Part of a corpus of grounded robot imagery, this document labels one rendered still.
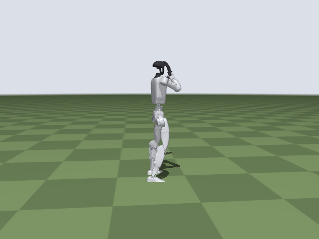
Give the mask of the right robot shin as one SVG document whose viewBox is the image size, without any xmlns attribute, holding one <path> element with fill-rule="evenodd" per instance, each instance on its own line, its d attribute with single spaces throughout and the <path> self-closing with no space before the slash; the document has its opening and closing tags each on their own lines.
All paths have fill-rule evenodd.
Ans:
<svg viewBox="0 0 319 239">
<path fill-rule="evenodd" d="M 165 153 L 165 155 L 166 155 L 166 153 Z M 164 148 L 162 146 L 158 147 L 155 161 L 154 161 L 154 170 L 153 170 L 153 174 L 152 174 L 153 178 L 156 178 L 156 175 L 157 175 L 157 173 L 158 173 L 158 171 L 163 163 L 165 155 L 164 155 Z M 154 177 L 154 175 L 155 175 L 155 177 Z"/>
</svg>

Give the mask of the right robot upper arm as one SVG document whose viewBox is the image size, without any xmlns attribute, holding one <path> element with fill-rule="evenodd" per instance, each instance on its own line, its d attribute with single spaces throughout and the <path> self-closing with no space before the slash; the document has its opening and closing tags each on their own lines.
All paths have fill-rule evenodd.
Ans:
<svg viewBox="0 0 319 239">
<path fill-rule="evenodd" d="M 170 81 L 167 77 L 163 77 L 159 79 L 159 83 L 163 86 L 168 86 L 169 88 L 173 89 L 175 92 L 179 92 L 181 89 L 175 85 L 172 81 Z"/>
</svg>

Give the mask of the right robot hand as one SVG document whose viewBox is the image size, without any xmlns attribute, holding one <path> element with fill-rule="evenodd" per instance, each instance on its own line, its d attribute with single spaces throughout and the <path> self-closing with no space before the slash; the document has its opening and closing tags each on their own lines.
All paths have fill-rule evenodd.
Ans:
<svg viewBox="0 0 319 239">
<path fill-rule="evenodd" d="M 171 69 L 170 69 L 170 66 L 168 65 L 167 62 L 165 62 L 165 61 L 163 61 L 163 62 L 165 63 L 165 66 L 167 67 L 167 70 L 168 70 L 167 73 L 168 73 L 168 75 L 171 76 L 171 72 L 172 72 L 172 71 L 171 71 Z"/>
</svg>

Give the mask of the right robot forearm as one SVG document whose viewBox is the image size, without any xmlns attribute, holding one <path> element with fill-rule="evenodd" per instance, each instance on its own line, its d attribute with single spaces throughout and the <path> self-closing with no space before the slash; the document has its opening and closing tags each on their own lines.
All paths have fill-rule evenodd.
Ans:
<svg viewBox="0 0 319 239">
<path fill-rule="evenodd" d="M 169 76 L 169 75 L 168 75 Z M 180 85 L 180 83 L 177 81 L 177 79 L 175 78 L 175 76 L 173 75 L 173 73 L 171 72 L 171 76 L 169 76 L 170 77 L 170 80 L 173 82 L 173 83 L 175 83 L 175 85 L 177 85 L 177 87 L 179 88 L 179 89 L 181 89 L 181 85 Z"/>
</svg>

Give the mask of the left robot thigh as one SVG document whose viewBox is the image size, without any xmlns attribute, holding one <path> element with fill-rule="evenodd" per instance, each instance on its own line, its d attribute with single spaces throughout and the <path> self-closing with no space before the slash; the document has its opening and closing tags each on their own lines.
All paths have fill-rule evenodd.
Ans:
<svg viewBox="0 0 319 239">
<path fill-rule="evenodd" d="M 153 117 L 152 117 L 152 121 L 153 122 L 156 122 L 156 121 L 154 121 L 154 119 L 153 119 Z M 158 144 L 159 144 L 159 142 L 160 142 L 160 139 L 161 139 L 161 137 L 160 137 L 160 129 L 162 128 L 163 126 L 157 126 L 157 124 L 155 124 L 155 126 L 154 126 L 154 140 L 152 140 L 151 142 L 150 142 L 150 148 L 152 148 L 152 149 L 155 149 L 155 148 L 157 148 L 158 147 Z"/>
</svg>

